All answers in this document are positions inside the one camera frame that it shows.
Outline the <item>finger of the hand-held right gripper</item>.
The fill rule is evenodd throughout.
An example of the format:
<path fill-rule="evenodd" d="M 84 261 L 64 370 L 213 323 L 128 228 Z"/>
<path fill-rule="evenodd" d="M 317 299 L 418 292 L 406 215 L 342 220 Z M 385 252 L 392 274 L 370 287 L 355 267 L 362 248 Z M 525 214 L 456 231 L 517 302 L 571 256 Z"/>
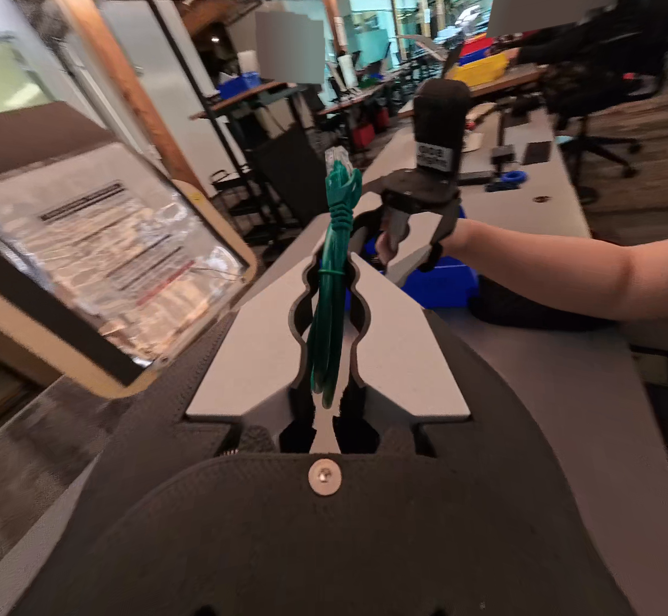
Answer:
<path fill-rule="evenodd" d="M 377 251 L 377 241 L 382 233 L 384 207 L 365 211 L 353 222 L 351 233 L 351 253 L 358 254 L 363 261 L 381 261 Z"/>
<path fill-rule="evenodd" d="M 383 245 L 383 275 L 398 288 L 405 285 L 414 270 L 426 263 L 432 250 L 430 243 L 420 246 L 406 243 L 403 241 L 396 247 L 388 243 Z"/>

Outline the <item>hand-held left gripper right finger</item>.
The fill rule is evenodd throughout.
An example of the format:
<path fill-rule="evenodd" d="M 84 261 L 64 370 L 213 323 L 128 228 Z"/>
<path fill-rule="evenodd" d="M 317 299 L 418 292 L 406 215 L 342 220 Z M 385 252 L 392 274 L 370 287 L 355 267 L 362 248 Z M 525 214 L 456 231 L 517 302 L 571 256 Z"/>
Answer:
<path fill-rule="evenodd" d="M 343 355 L 334 416 L 341 452 L 375 452 L 392 428 L 467 422 L 471 411 L 422 306 L 350 254 Z"/>

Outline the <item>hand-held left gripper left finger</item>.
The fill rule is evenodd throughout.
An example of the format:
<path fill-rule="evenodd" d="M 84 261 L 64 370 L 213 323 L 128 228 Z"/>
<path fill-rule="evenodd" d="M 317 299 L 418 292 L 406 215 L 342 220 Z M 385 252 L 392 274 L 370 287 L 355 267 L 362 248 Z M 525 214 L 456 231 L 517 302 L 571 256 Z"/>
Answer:
<path fill-rule="evenodd" d="M 282 450 L 316 437 L 307 341 L 318 288 L 307 255 L 243 304 L 185 411 L 191 422 L 261 426 Z"/>

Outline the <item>large blue plastic bin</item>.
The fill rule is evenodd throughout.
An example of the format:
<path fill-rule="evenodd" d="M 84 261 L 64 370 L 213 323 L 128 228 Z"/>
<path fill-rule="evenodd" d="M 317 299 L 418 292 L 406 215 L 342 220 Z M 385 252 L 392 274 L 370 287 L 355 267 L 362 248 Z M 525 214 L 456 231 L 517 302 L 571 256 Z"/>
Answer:
<path fill-rule="evenodd" d="M 478 274 L 448 256 L 437 259 L 440 248 L 433 245 L 426 263 L 409 275 L 399 289 L 424 310 L 456 310 L 467 307 L 478 291 Z"/>

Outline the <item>person's right forearm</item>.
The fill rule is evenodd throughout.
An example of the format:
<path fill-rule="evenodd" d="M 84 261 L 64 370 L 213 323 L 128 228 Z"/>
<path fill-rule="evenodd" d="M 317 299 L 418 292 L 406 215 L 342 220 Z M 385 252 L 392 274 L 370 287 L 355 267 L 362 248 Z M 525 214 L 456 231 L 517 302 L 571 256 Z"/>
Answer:
<path fill-rule="evenodd" d="M 667 318 L 666 240 L 626 247 L 464 219 L 448 243 L 486 278 L 548 307 L 614 321 Z"/>

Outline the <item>yellow plastic bin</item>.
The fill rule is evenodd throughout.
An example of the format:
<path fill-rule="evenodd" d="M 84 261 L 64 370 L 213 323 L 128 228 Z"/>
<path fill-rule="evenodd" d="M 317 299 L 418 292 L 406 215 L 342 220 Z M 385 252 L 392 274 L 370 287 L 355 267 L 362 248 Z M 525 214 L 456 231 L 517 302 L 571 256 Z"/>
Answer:
<path fill-rule="evenodd" d="M 485 56 L 476 61 L 451 69 L 447 78 L 463 82 L 469 88 L 495 82 L 504 76 L 509 65 L 504 53 Z"/>

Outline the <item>blue tape roll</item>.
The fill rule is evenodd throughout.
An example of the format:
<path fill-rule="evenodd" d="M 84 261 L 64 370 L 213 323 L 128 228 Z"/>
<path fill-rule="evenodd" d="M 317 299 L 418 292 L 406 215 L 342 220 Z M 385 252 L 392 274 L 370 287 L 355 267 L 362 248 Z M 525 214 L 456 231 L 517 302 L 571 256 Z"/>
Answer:
<path fill-rule="evenodd" d="M 511 170 L 501 173 L 484 187 L 487 193 L 513 191 L 519 189 L 528 180 L 528 174 L 523 170 Z"/>

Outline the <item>black fabric pad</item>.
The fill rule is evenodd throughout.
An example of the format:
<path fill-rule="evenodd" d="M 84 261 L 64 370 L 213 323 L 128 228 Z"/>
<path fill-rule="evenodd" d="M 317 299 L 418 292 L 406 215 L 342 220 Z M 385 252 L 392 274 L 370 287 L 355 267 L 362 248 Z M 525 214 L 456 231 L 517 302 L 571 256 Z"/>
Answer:
<path fill-rule="evenodd" d="M 616 326 L 612 320 L 534 302 L 482 275 L 478 277 L 478 291 L 467 301 L 467 309 L 480 321 L 506 328 L 585 333 Z"/>

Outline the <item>black swivel chair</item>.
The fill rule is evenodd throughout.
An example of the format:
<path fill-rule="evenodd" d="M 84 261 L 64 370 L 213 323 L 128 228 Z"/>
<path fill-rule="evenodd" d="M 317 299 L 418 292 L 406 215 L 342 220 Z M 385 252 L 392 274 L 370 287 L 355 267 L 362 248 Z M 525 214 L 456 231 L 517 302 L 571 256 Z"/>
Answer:
<path fill-rule="evenodd" d="M 636 138 L 611 138 L 588 133 L 592 115 L 616 106 L 647 101 L 667 85 L 667 3 L 646 4 L 625 22 L 604 23 L 567 30 L 547 44 L 519 49 L 518 64 L 546 66 L 540 86 L 558 128 L 579 121 L 578 133 L 560 144 L 580 204 L 598 200 L 596 190 L 581 183 L 582 160 L 591 153 L 622 168 L 623 178 L 638 174 L 628 160 L 609 149 L 624 144 L 638 153 Z"/>

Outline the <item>wooden standing desk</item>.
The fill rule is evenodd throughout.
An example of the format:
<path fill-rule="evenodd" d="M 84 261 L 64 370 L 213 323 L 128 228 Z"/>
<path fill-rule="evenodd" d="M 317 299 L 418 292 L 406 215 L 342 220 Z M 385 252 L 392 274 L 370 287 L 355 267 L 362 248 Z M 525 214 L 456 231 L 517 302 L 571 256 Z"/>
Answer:
<path fill-rule="evenodd" d="M 264 108 L 282 99 L 288 99 L 302 93 L 309 87 L 310 85 L 306 84 L 282 81 L 265 82 L 228 99 L 211 104 L 208 108 L 213 117 L 218 119 L 241 109 L 243 104 L 251 109 Z"/>

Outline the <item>instruction sign on white stand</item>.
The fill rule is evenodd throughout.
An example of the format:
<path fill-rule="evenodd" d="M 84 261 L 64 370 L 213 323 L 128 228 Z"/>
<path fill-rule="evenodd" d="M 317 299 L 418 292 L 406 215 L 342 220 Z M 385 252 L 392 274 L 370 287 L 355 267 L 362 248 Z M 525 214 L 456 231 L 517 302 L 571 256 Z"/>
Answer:
<path fill-rule="evenodd" d="M 1 113 L 1 334 L 61 375 L 145 390 L 257 268 L 204 194 L 69 104 Z"/>

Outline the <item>small blue bin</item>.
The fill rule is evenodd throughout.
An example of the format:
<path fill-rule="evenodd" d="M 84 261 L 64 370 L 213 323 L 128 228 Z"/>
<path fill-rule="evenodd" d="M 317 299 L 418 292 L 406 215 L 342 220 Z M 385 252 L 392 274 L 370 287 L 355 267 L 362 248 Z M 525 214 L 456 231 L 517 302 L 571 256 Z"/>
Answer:
<path fill-rule="evenodd" d="M 225 101 L 255 89 L 262 84 L 260 74 L 255 71 L 243 72 L 242 74 L 233 77 L 227 76 L 226 74 L 223 76 L 222 74 L 217 89 L 221 100 Z"/>

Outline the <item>black metal frame chair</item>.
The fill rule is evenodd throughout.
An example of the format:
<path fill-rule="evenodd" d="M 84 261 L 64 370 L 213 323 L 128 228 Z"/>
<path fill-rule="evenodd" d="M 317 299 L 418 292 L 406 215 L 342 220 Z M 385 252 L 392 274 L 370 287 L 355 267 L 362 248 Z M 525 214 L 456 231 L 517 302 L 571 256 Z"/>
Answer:
<path fill-rule="evenodd" d="M 218 170 L 209 180 L 214 190 L 213 205 L 232 223 L 246 244 L 269 245 L 272 219 L 264 212 L 263 194 L 253 174 L 239 176 L 233 170 Z"/>

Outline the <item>wooden support post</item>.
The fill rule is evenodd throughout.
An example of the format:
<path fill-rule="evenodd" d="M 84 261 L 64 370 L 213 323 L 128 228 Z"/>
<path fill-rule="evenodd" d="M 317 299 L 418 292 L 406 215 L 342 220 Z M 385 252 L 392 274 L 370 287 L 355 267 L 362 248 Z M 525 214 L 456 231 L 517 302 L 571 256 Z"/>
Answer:
<path fill-rule="evenodd" d="M 104 67 L 123 100 L 154 144 L 169 175 L 205 194 L 178 143 L 141 85 L 94 0 L 54 0 L 87 50 Z"/>
<path fill-rule="evenodd" d="M 339 5 L 337 0 L 321 0 L 327 19 L 329 22 L 331 34 L 333 36 L 333 48 L 335 56 L 339 57 L 348 53 L 347 36 L 345 31 L 345 23 L 343 17 L 340 15 Z"/>

